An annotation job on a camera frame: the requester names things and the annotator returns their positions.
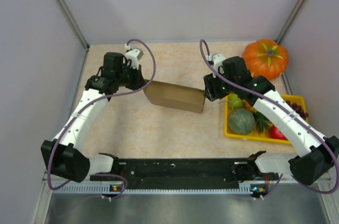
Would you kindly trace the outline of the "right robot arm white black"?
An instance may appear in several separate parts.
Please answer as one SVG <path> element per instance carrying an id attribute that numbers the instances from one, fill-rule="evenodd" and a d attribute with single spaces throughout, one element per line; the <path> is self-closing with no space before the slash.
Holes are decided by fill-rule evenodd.
<path id="1" fill-rule="evenodd" d="M 332 167 L 338 168 L 338 137 L 327 137 L 310 126 L 268 79 L 251 76 L 243 58 L 215 54 L 203 60 L 212 71 L 203 78 L 204 95 L 208 100 L 237 94 L 267 117 L 295 149 L 295 154 L 259 153 L 247 166 L 251 178 L 257 180 L 266 173 L 287 174 L 306 186 L 312 185 Z"/>

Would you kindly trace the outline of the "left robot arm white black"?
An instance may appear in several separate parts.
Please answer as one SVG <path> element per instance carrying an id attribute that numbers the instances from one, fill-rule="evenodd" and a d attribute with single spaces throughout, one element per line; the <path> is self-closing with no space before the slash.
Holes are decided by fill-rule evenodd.
<path id="1" fill-rule="evenodd" d="M 120 167 L 109 154 L 86 157 L 81 149 L 90 128 L 111 96 L 119 88 L 136 91 L 145 85 L 139 63 L 143 51 L 131 49 L 125 54 L 108 52 L 103 65 L 91 76 L 85 85 L 82 97 L 64 128 L 52 141 L 42 143 L 41 153 L 51 174 L 80 183 L 87 176 L 102 173 L 114 180 L 120 174 Z"/>

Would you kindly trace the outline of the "brown cardboard box sheet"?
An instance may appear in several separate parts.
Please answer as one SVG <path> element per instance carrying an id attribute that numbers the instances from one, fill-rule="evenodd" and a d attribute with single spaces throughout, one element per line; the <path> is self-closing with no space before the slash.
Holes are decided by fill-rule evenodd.
<path id="1" fill-rule="evenodd" d="M 201 114 L 204 91 L 198 88 L 152 81 L 145 89 L 145 96 L 153 105 Z"/>

